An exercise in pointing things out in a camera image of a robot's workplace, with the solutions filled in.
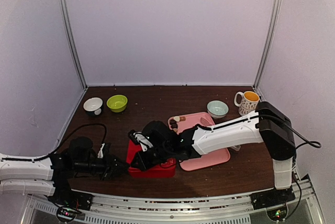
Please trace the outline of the red tin lid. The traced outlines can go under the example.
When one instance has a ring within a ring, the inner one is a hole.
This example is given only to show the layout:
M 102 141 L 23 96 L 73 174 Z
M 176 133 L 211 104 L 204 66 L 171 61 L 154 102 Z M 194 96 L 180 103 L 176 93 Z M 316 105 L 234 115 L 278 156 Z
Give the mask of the red tin lid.
M 127 158 L 126 158 L 126 162 L 128 164 L 131 163 L 133 157 L 135 156 L 135 154 L 137 153 L 137 151 L 141 151 L 141 146 L 140 145 L 135 145 L 131 140 L 129 140 L 128 143 L 128 151 L 127 151 Z M 159 164 L 156 166 L 160 166 L 160 167 L 172 167 L 172 166 L 176 166 L 176 159 L 168 159 L 165 163 L 163 164 Z

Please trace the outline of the red tin box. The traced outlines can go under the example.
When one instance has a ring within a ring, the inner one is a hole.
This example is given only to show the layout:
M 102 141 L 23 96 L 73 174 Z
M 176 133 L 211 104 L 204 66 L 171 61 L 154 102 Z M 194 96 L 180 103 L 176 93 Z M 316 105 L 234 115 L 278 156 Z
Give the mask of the red tin box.
M 176 166 L 160 167 L 155 166 L 147 171 L 141 171 L 134 167 L 128 169 L 128 173 L 133 178 L 170 178 L 175 175 Z

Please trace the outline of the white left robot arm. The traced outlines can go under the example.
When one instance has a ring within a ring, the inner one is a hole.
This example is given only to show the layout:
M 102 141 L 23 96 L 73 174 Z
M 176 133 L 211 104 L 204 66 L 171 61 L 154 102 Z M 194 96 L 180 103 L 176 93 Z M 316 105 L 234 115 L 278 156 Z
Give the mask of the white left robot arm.
M 41 157 L 1 155 L 1 193 L 22 192 L 45 195 L 70 205 L 79 199 L 68 180 L 76 174 L 97 175 L 103 180 L 128 171 L 128 163 L 109 152 L 110 143 L 102 143 L 98 152 L 87 137 L 71 140 L 67 149 Z

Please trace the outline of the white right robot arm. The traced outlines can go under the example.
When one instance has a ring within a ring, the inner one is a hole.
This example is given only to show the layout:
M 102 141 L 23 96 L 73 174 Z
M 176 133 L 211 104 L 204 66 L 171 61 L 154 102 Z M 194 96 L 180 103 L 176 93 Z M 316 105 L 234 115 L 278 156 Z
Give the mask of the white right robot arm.
M 141 171 L 170 158 L 185 161 L 234 145 L 264 143 L 273 160 L 274 188 L 269 200 L 279 204 L 292 185 L 296 147 L 291 121 L 269 102 L 259 103 L 239 118 L 208 127 L 196 124 L 180 133 L 161 121 L 151 121 L 141 132 L 130 131 L 128 137 L 141 147 L 130 163 Z

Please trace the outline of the dark chocolate tray left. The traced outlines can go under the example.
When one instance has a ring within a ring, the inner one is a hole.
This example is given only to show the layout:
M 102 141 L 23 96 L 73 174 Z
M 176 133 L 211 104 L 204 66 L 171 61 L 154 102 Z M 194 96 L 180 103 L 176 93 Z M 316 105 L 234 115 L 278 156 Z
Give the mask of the dark chocolate tray left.
M 172 129 L 177 129 L 178 128 L 177 122 L 174 119 L 171 119 L 169 121 L 169 124 L 170 124 Z

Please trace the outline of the green plastic bowl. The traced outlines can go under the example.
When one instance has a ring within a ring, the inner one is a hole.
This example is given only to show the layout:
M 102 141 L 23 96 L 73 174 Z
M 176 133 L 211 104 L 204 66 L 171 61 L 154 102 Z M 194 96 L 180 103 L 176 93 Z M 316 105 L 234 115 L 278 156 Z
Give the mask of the green plastic bowl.
M 114 113 L 120 113 L 127 108 L 128 98 L 124 95 L 114 95 L 110 97 L 106 105 Z

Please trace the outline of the white ceramic bowl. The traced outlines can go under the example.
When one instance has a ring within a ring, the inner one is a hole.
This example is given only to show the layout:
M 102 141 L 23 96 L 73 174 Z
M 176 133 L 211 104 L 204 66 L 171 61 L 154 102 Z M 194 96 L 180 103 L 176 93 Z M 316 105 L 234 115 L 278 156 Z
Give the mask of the white ceramic bowl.
M 85 101 L 83 109 L 90 117 L 98 117 L 104 109 L 103 100 L 99 97 L 92 97 Z

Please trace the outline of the pink plastic tray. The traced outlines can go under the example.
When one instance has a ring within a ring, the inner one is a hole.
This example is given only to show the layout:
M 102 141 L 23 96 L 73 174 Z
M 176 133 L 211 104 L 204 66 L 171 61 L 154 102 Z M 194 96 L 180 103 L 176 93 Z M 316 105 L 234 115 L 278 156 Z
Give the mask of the pink plastic tray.
M 187 115 L 181 115 L 181 116 L 186 117 L 186 120 L 185 121 L 177 120 L 176 121 L 178 125 L 177 129 L 172 129 L 169 124 L 169 121 L 171 119 L 174 119 L 173 117 L 170 117 L 167 121 L 169 128 L 174 130 L 176 133 L 181 133 L 183 130 L 191 128 L 195 126 L 196 124 L 202 125 L 200 123 L 201 117 L 204 117 L 205 119 L 207 119 L 212 125 L 215 124 L 210 114 L 206 112 L 187 114 Z M 230 152 L 228 151 L 227 148 L 225 148 L 225 149 L 220 149 L 218 151 L 211 152 L 207 155 L 202 155 L 200 158 L 189 159 L 189 160 L 180 162 L 180 167 L 184 171 L 189 172 L 189 171 L 199 170 L 199 169 L 203 169 L 206 167 L 211 167 L 214 165 L 226 163 L 229 160 L 230 160 Z

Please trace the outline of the light blue ceramic bowl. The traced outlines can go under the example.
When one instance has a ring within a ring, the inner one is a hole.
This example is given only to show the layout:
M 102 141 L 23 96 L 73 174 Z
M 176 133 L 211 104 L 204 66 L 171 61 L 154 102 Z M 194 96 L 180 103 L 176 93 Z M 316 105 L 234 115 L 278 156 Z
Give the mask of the light blue ceramic bowl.
M 229 107 L 220 100 L 212 100 L 207 104 L 207 112 L 212 118 L 221 119 L 228 114 Z

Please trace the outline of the white floral mug yellow inside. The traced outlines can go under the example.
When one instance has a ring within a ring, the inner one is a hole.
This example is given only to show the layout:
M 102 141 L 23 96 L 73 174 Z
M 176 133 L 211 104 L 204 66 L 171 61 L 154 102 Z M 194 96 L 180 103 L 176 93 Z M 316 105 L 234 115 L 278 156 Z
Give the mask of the white floral mug yellow inside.
M 253 91 L 237 92 L 234 96 L 234 104 L 239 108 L 238 113 L 241 116 L 254 111 L 259 101 L 259 95 Z

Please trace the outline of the aluminium front rail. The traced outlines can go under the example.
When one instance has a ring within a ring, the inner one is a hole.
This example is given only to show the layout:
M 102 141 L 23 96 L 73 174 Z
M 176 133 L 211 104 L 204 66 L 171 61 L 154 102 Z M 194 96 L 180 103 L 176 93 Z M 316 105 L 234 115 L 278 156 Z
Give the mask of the aluminium front rail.
M 287 209 L 285 223 L 324 223 L 309 179 L 293 185 L 296 198 L 286 204 L 255 209 L 251 193 L 197 198 L 135 198 L 94 194 L 91 209 L 74 223 L 273 223 L 275 209 Z

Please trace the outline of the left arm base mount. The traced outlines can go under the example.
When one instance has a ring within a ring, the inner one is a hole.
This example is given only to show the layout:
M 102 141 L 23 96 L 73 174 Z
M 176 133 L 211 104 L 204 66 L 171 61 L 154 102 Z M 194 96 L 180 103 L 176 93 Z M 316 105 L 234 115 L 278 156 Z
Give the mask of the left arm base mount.
M 48 201 L 61 206 L 67 206 L 76 210 L 90 210 L 93 195 L 64 189 L 55 191 L 52 196 L 47 197 Z

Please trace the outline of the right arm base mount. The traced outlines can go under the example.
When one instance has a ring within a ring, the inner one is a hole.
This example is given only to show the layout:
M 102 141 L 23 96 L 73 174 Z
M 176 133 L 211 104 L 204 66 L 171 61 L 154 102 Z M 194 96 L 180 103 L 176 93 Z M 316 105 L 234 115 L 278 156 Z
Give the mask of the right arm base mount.
M 294 200 L 295 198 L 295 194 L 291 189 L 277 190 L 274 188 L 268 191 L 257 192 L 250 195 L 254 210 L 284 204 L 288 201 Z

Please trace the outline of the aluminium frame post left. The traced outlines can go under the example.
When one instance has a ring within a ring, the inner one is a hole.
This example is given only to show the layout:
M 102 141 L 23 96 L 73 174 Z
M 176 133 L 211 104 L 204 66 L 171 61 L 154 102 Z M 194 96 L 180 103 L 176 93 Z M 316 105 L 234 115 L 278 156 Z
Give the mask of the aluminium frame post left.
M 78 78 L 80 80 L 81 87 L 83 89 L 87 89 L 87 83 L 84 77 L 84 73 L 81 67 L 81 63 L 79 60 L 79 56 L 77 53 L 77 48 L 75 45 L 75 40 L 74 40 L 74 35 L 71 27 L 71 22 L 70 22 L 70 16 L 69 16 L 69 11 L 68 11 L 68 6 L 66 3 L 66 0 L 59 0 L 60 3 L 60 10 L 62 14 L 62 19 L 64 23 L 64 28 L 65 28 L 65 35 L 68 41 L 71 57 L 74 63 L 75 71 L 78 75 Z

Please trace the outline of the aluminium frame post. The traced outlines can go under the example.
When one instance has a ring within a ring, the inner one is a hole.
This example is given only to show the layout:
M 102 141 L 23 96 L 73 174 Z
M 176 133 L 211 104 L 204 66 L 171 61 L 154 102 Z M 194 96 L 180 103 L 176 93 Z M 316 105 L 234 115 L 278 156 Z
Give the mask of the aluminium frame post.
M 74 63 L 75 71 L 78 75 L 78 78 L 80 80 L 81 87 L 83 89 L 87 89 L 87 83 L 84 77 L 84 73 L 81 67 L 81 63 L 79 60 L 79 56 L 77 53 L 77 48 L 75 45 L 75 40 L 74 40 L 74 35 L 71 27 L 71 22 L 70 22 L 70 16 L 69 16 L 69 11 L 68 11 L 68 6 L 66 3 L 66 0 L 59 0 L 60 3 L 60 10 L 62 14 L 62 19 L 64 23 L 64 28 L 65 28 L 65 35 L 68 41 L 71 57 Z
M 269 22 L 269 27 L 268 27 L 266 38 L 265 38 L 261 61 L 260 61 L 260 65 L 259 65 L 256 77 L 255 77 L 255 81 L 253 84 L 253 88 L 256 91 L 258 91 L 260 88 L 261 78 L 265 71 L 266 63 L 270 55 L 270 50 L 271 50 L 272 42 L 273 42 L 274 35 L 275 35 L 275 28 L 276 28 L 276 24 L 277 24 L 279 15 L 280 15 L 281 5 L 282 5 L 282 0 L 273 0 L 270 22 Z

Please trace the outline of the aluminium frame post right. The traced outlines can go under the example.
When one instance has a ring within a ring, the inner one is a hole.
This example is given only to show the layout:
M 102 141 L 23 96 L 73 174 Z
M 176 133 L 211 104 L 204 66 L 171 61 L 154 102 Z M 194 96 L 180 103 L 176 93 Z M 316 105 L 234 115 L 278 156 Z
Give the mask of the aluminium frame post right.
M 276 28 L 276 24 L 277 24 L 279 15 L 280 15 L 281 5 L 282 5 L 282 0 L 273 0 L 270 22 L 269 22 L 269 27 L 268 27 L 266 38 L 265 38 L 261 61 L 260 61 L 260 65 L 259 65 L 256 77 L 255 77 L 255 81 L 253 84 L 253 88 L 256 91 L 258 91 L 260 88 L 261 78 L 265 71 L 266 63 L 270 55 L 270 50 L 271 50 L 272 42 L 273 42 L 274 35 L 275 35 L 275 28 Z

